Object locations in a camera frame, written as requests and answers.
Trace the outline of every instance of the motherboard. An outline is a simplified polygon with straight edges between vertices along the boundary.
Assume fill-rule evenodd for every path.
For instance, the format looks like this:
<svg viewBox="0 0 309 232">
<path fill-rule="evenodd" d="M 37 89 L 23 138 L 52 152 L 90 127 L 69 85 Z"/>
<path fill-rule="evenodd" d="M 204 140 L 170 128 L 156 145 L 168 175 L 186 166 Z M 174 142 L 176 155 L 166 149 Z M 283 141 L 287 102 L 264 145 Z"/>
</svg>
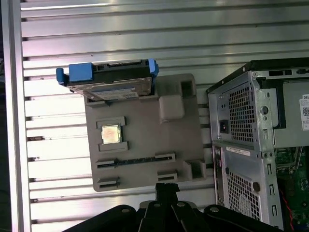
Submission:
<svg viewBox="0 0 309 232">
<path fill-rule="evenodd" d="M 285 231 L 309 231 L 309 147 L 275 154 Z"/>
</svg>

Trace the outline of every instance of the label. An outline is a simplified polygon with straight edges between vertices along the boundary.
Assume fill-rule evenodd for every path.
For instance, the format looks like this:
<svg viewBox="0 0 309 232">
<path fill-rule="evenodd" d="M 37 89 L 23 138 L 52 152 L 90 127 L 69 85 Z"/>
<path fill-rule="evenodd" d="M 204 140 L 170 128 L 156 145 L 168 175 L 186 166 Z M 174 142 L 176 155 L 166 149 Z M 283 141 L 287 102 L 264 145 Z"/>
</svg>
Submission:
<svg viewBox="0 0 309 232">
<path fill-rule="evenodd" d="M 244 156 L 250 156 L 250 151 L 245 151 L 245 150 L 241 150 L 241 149 L 229 147 L 229 146 L 226 147 L 226 150 L 231 151 L 231 152 L 235 152 L 235 153 L 238 153 L 238 154 L 241 154 L 241 155 L 244 155 Z"/>
<path fill-rule="evenodd" d="M 309 94 L 305 94 L 302 99 L 299 99 L 299 106 L 303 131 L 309 131 Z"/>
<path fill-rule="evenodd" d="M 110 89 L 102 90 L 98 92 L 92 92 L 103 100 L 124 100 L 130 98 L 137 98 L 139 95 L 137 92 L 133 92 L 135 88 L 122 88 L 122 89 Z"/>
</svg>

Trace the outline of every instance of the blue plastic tab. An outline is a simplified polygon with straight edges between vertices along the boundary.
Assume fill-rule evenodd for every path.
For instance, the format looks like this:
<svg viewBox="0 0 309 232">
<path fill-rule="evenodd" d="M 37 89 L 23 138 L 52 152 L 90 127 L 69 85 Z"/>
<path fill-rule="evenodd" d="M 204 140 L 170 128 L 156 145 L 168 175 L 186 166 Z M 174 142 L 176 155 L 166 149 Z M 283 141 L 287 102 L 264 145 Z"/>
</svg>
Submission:
<svg viewBox="0 0 309 232">
<path fill-rule="evenodd" d="M 64 75 L 63 68 L 56 68 L 56 79 L 60 85 L 66 85 L 67 79 Z"/>
<path fill-rule="evenodd" d="M 70 64 L 70 81 L 91 81 L 93 80 L 92 63 Z"/>
<path fill-rule="evenodd" d="M 159 65 L 154 59 L 148 59 L 150 73 L 156 77 L 159 73 Z"/>
</svg>

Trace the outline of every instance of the metal frame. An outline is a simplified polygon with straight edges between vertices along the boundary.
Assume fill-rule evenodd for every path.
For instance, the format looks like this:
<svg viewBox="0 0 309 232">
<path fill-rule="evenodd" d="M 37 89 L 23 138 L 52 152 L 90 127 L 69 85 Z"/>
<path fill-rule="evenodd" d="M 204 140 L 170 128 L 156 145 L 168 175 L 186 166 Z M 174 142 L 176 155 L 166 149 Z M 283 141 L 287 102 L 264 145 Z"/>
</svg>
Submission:
<svg viewBox="0 0 309 232">
<path fill-rule="evenodd" d="M 19 0 L 2 0 L 12 231 L 30 231 L 28 159 Z"/>
<path fill-rule="evenodd" d="M 237 173 L 245 179 L 251 180 L 252 183 L 256 181 L 260 184 L 261 191 L 257 194 L 257 196 L 260 200 L 261 221 L 283 229 L 281 204 L 275 171 L 275 156 L 273 155 L 274 138 L 272 129 L 272 115 L 271 113 L 268 113 L 267 118 L 265 119 L 265 115 L 261 113 L 261 107 L 267 106 L 271 109 L 272 102 L 267 97 L 266 92 L 268 92 L 268 90 L 260 89 L 257 81 L 252 79 L 252 77 L 253 72 L 245 72 L 226 84 L 222 83 L 223 85 L 209 94 L 211 131 L 214 145 L 213 158 L 215 160 L 215 146 L 221 147 L 225 206 L 229 207 L 229 196 L 227 194 L 228 174 L 225 170 L 226 168 L 229 168 L 231 172 Z M 218 107 L 218 105 L 226 104 L 228 107 L 229 94 L 244 87 L 249 88 L 249 93 L 252 94 L 250 105 L 254 106 L 255 122 L 252 123 L 253 142 L 233 140 L 229 134 L 220 133 L 219 121 L 229 118 L 229 114 L 227 115 L 225 110 Z M 226 147 L 242 149 L 248 151 L 249 154 L 240 155 L 230 152 L 226 150 Z M 230 156 L 234 157 L 233 162 L 228 161 L 228 157 Z M 254 163 L 255 166 L 253 165 L 248 169 L 246 165 L 243 165 L 244 162 L 247 162 L 248 166 Z M 259 175 L 252 173 L 256 167 L 258 168 L 255 171 Z"/>
</svg>

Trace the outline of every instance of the hard drive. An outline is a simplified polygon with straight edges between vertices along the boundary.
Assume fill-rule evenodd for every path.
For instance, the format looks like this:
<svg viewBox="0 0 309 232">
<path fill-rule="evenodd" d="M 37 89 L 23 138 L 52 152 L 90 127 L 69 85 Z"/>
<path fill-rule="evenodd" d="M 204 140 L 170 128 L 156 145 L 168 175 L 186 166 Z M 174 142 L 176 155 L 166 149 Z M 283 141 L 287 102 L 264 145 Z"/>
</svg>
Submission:
<svg viewBox="0 0 309 232">
<path fill-rule="evenodd" d="M 151 95 L 159 67 L 154 59 L 136 62 L 69 65 L 69 75 L 56 69 L 60 85 L 92 101 L 117 101 Z"/>
</svg>

